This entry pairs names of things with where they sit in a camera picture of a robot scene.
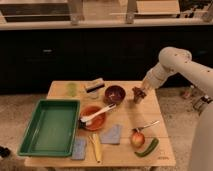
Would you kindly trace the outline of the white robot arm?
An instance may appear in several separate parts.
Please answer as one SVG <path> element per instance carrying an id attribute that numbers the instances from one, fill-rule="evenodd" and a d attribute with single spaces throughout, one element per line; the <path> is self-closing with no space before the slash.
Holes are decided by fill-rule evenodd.
<path id="1" fill-rule="evenodd" d="M 194 62 L 188 50 L 165 47 L 159 52 L 158 59 L 142 81 L 141 89 L 145 93 L 162 86 L 169 76 L 180 73 L 213 98 L 213 69 Z M 213 101 L 199 117 L 187 171 L 213 171 Z"/>

